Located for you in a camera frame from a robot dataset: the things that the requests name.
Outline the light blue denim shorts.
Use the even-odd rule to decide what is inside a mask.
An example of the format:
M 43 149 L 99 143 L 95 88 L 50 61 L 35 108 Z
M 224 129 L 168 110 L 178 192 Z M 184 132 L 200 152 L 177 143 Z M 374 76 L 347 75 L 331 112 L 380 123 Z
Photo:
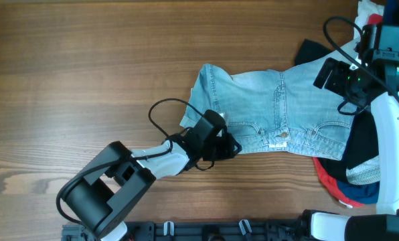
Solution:
M 199 71 L 182 127 L 192 127 L 199 113 L 223 114 L 228 132 L 243 153 L 286 151 L 298 155 L 341 160 L 356 110 L 341 96 L 313 85 L 328 58 L 346 61 L 339 52 L 289 68 L 231 75 L 204 64 Z

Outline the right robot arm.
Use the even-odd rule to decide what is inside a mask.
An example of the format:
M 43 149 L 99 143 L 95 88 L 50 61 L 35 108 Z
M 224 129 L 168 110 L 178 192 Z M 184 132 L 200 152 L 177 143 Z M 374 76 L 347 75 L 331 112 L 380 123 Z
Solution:
M 399 26 L 379 23 L 358 31 L 357 58 L 337 48 L 350 63 L 326 59 L 313 84 L 373 115 L 381 175 L 376 214 L 306 210 L 301 224 L 312 240 L 399 240 Z

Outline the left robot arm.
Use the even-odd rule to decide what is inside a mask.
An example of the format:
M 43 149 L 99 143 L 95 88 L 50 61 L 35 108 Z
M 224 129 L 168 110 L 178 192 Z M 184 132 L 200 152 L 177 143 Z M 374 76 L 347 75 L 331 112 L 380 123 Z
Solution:
M 110 143 L 63 186 L 56 206 L 61 211 L 66 203 L 75 217 L 62 216 L 98 240 L 121 240 L 128 232 L 124 219 L 156 180 L 197 167 L 199 160 L 232 159 L 241 150 L 224 118 L 207 110 L 193 127 L 157 147 L 130 150 L 120 141 Z

